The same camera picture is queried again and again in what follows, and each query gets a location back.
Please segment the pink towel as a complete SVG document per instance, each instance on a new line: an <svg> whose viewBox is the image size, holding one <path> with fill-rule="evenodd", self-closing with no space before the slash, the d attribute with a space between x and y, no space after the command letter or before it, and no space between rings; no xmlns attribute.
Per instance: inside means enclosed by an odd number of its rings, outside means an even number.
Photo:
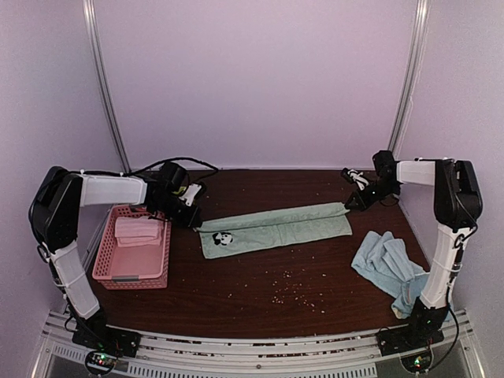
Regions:
<svg viewBox="0 0 504 378"><path fill-rule="evenodd" d="M118 217L114 236L119 247L158 246L161 243L162 222L142 217Z"/></svg>

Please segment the pink plastic basket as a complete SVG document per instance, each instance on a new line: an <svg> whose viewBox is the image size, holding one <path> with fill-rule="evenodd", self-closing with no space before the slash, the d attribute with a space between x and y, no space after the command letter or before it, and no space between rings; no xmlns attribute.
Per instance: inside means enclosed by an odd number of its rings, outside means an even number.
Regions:
<svg viewBox="0 0 504 378"><path fill-rule="evenodd" d="M116 223L151 215L142 207L114 206L106 222L92 270L92 277L108 290L150 290L168 286L169 246L172 224L164 220L158 242L125 245L116 237Z"/></svg>

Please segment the green towel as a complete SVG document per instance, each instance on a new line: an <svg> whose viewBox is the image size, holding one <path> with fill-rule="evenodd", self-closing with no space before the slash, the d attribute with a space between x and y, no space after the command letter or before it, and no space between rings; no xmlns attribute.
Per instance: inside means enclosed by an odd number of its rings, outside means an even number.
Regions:
<svg viewBox="0 0 504 378"><path fill-rule="evenodd" d="M208 220L197 228L206 259L352 234L341 202L300 206Z"/></svg>

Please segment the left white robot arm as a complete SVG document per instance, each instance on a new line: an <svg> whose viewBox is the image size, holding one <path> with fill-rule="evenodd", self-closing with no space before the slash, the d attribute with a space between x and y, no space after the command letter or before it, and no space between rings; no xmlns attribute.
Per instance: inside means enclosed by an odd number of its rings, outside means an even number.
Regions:
<svg viewBox="0 0 504 378"><path fill-rule="evenodd" d="M80 261L80 211L87 206L140 206L157 219L198 228L202 218L196 201L206 185L192 182L179 163L179 158L169 158L133 172L71 171L53 166L31 202L28 221L39 255L48 264L77 328L97 350L113 343L113 332Z"/></svg>

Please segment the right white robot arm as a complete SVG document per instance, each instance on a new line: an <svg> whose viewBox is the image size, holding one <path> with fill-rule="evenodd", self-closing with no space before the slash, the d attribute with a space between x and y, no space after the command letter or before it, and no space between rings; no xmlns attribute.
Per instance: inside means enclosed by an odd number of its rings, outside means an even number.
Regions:
<svg viewBox="0 0 504 378"><path fill-rule="evenodd" d="M376 180L368 180L354 169L342 171L342 177L357 186L346 201L346 209L367 210L375 202L399 196L401 186L407 183L434 189L438 234L429 272L407 257L405 243L390 232L369 232L351 263L361 276L395 297L395 315L409 323L403 339L409 347L418 348L441 328L450 311L462 256L483 210L480 189L470 161L397 161L389 150L379 151L372 160Z"/></svg>

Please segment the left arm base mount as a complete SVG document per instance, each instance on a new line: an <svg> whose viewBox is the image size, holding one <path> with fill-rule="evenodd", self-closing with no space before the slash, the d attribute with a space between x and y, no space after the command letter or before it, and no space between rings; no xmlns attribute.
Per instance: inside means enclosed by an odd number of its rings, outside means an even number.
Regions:
<svg viewBox="0 0 504 378"><path fill-rule="evenodd" d="M90 349L85 355L84 366L87 371L96 376L111 373L120 358L134 358L141 341L138 332L130 332L112 328L110 339L99 341L96 337L79 330L72 336L76 345Z"/></svg>

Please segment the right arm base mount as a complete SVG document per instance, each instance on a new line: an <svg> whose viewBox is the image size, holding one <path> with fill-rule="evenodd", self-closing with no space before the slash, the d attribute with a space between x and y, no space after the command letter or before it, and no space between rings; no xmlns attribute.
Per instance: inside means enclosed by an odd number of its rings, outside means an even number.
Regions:
<svg viewBox="0 0 504 378"><path fill-rule="evenodd" d="M409 373L427 374L446 358L435 361L433 345L444 340L441 330L414 337L408 327L381 328L376 333L377 345L382 357L398 354L402 367Z"/></svg>

